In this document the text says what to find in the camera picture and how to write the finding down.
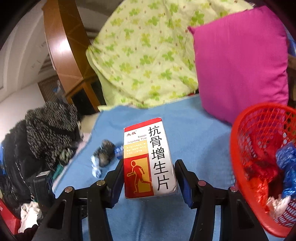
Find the magenta pillow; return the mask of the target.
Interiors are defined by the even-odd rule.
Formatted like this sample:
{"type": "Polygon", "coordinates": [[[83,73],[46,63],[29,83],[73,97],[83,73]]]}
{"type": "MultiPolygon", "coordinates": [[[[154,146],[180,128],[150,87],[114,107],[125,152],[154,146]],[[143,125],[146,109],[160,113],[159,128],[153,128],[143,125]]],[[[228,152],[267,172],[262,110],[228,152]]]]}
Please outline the magenta pillow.
{"type": "Polygon", "coordinates": [[[234,123],[246,108],[288,102],[287,34],[266,6],[188,28],[203,108],[234,123]]]}

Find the red knotted plastic bag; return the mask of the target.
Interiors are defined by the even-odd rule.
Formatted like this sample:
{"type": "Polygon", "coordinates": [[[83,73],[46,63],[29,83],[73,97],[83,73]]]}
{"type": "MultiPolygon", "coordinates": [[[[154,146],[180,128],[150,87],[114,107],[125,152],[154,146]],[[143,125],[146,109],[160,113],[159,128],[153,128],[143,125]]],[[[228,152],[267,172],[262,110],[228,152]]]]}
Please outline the red knotted plastic bag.
{"type": "Polygon", "coordinates": [[[255,133],[251,133],[250,137],[254,154],[243,165],[244,170],[250,179],[256,177],[270,183],[280,172],[276,164],[275,154],[282,145],[282,136],[275,133],[266,143],[259,141],[255,133]]]}

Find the red white medicine box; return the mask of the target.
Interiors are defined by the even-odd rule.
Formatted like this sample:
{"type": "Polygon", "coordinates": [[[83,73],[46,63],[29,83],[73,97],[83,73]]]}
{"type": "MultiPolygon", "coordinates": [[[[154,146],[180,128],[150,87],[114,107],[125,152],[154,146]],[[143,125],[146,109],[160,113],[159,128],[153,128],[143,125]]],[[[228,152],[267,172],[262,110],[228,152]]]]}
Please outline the red white medicine box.
{"type": "Polygon", "coordinates": [[[128,199],[173,194],[178,185],[161,118],[124,129],[124,182],[128,199]]]}

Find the black jacket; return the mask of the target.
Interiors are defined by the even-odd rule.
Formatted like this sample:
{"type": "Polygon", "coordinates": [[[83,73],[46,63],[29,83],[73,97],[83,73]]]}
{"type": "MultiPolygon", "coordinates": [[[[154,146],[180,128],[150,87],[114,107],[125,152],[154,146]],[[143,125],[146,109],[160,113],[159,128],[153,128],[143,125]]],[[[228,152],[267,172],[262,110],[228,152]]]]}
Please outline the black jacket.
{"type": "Polygon", "coordinates": [[[27,140],[26,121],[18,122],[1,143],[1,192],[12,214],[20,218],[24,203],[41,201],[44,211],[54,202],[52,172],[37,159],[27,140]]]}

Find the black white spotted garment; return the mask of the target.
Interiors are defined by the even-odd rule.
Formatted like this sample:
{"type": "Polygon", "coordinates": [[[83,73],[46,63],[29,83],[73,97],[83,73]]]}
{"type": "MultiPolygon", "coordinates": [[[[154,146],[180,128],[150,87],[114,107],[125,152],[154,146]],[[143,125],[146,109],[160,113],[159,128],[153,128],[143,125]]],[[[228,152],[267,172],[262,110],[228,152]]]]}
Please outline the black white spotted garment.
{"type": "Polygon", "coordinates": [[[80,116],[73,104],[46,102],[43,107],[31,109],[25,115],[27,140],[30,150],[53,170],[60,154],[81,140],[78,122],[80,116]]]}

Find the blue plastic bag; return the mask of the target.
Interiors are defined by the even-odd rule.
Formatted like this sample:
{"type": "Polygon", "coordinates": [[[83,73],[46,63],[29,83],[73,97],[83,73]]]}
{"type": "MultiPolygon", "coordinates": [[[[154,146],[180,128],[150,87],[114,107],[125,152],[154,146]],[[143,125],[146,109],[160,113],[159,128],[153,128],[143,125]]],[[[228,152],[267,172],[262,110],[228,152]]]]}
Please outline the blue plastic bag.
{"type": "Polygon", "coordinates": [[[276,151],[276,164],[284,172],[282,198],[295,199],[295,144],[290,142],[276,151]]]}

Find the pink bed sheet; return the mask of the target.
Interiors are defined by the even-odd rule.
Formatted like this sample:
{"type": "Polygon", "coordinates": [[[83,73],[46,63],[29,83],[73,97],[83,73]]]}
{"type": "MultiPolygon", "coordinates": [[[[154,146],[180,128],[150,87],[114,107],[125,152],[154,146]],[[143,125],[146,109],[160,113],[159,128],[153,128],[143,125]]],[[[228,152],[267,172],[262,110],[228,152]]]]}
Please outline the pink bed sheet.
{"type": "Polygon", "coordinates": [[[69,160],[69,163],[61,169],[60,172],[55,172],[56,178],[53,181],[52,191],[55,192],[57,187],[66,173],[67,169],[70,167],[71,163],[74,161],[76,156],[85,148],[86,144],[89,142],[91,137],[91,132],[94,128],[94,125],[99,117],[100,113],[85,115],[82,117],[82,120],[79,122],[79,131],[81,134],[81,140],[78,142],[76,152],[74,156],[69,160]]]}

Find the white paper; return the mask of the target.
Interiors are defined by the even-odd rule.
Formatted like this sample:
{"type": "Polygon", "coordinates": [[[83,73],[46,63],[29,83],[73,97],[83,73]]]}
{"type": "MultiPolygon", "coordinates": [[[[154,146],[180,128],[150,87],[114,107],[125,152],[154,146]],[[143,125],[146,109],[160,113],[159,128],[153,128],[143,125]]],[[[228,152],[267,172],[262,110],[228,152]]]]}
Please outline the white paper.
{"type": "Polygon", "coordinates": [[[291,196],[287,196],[285,198],[281,197],[281,194],[278,196],[277,199],[274,197],[269,197],[267,199],[266,207],[269,212],[269,216],[273,219],[277,219],[281,215],[284,214],[285,210],[290,203],[291,196]]]}

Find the red mesh trash basket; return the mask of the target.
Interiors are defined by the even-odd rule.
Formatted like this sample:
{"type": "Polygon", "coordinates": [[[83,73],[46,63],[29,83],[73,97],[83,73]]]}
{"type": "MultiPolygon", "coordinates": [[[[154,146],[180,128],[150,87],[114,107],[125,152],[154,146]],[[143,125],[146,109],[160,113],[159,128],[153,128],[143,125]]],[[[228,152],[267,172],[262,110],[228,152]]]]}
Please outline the red mesh trash basket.
{"type": "Polygon", "coordinates": [[[295,200],[278,218],[267,207],[270,196],[283,188],[284,172],[276,164],[275,153],[295,142],[295,109],[275,103],[248,107],[234,121],[230,135],[230,157],[236,185],[270,234],[287,237],[295,225],[295,200]]]}

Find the green clover quilt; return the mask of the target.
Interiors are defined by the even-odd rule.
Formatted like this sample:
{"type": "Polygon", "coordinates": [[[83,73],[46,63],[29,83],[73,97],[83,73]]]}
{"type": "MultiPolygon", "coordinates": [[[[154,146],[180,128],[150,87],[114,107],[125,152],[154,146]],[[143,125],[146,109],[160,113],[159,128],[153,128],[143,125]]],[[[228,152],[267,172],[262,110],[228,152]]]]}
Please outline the green clover quilt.
{"type": "Polygon", "coordinates": [[[98,108],[151,108],[194,93],[188,26],[251,8],[246,1],[123,1],[86,50],[105,100],[98,108]]]}

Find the wooden cabinet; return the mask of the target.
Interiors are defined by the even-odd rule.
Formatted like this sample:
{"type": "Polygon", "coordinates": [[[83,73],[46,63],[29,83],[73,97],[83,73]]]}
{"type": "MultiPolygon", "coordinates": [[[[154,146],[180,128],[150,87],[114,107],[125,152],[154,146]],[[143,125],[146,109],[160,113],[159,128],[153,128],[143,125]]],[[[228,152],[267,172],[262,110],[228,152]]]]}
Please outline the wooden cabinet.
{"type": "Polygon", "coordinates": [[[81,112],[99,112],[98,78],[86,57],[90,40],[75,1],[46,1],[43,14],[49,53],[64,97],[81,112]]]}

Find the blue toothpaste box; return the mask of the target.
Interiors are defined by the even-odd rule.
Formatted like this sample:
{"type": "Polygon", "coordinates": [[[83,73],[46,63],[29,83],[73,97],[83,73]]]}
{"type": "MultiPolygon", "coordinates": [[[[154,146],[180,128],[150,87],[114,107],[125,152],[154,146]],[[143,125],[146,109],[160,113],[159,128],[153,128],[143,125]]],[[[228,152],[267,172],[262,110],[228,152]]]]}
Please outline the blue toothpaste box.
{"type": "Polygon", "coordinates": [[[118,160],[121,160],[124,158],[124,146],[118,145],[114,148],[114,155],[118,160]]]}

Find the black plastic bag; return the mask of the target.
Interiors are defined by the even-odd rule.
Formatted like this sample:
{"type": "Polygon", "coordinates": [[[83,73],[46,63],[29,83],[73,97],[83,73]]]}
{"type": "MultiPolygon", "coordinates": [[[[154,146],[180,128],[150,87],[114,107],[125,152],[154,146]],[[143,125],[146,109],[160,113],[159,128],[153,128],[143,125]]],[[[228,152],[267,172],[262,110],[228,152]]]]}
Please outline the black plastic bag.
{"type": "Polygon", "coordinates": [[[92,162],[95,167],[106,167],[114,158],[115,145],[109,140],[103,140],[101,146],[93,153],[92,162]]]}

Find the green patterned cloth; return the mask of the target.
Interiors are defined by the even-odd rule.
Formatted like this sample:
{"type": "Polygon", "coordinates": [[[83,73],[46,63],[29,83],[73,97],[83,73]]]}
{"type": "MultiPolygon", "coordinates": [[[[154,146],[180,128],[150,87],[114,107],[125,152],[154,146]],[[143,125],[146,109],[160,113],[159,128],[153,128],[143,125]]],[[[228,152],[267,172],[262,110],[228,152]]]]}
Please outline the green patterned cloth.
{"type": "Polygon", "coordinates": [[[62,166],[66,166],[69,161],[73,158],[75,155],[75,151],[71,148],[64,149],[60,155],[59,155],[59,163],[62,166]]]}

